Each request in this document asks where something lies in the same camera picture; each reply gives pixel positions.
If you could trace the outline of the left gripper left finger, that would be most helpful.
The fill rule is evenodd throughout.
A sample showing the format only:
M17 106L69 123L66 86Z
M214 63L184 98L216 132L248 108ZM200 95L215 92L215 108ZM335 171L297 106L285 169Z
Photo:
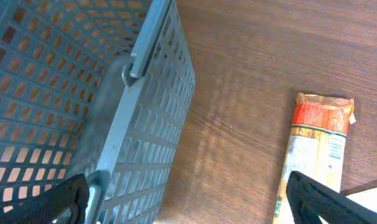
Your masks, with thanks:
M0 216L0 223L52 223L69 210L68 223L84 223L90 196L84 174L77 174Z

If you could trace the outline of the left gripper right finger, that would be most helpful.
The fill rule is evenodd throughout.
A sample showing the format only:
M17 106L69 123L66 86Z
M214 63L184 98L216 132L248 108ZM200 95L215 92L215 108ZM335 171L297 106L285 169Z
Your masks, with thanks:
M376 212L299 171L290 173L286 195L295 224L377 223Z

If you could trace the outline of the cream wet wipes pack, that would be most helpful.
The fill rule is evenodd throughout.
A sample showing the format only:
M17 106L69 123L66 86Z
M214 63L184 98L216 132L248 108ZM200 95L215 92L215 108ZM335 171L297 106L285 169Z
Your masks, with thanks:
M355 203L377 213L377 187L367 188L362 191L356 191L348 194L347 198Z

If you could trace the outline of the orange spaghetti package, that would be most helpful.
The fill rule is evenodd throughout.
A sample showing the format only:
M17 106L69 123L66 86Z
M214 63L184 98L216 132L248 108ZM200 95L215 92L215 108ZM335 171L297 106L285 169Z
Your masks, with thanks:
M272 223L293 223L286 195L292 171L339 192L349 126L356 121L353 99L299 93L291 124Z

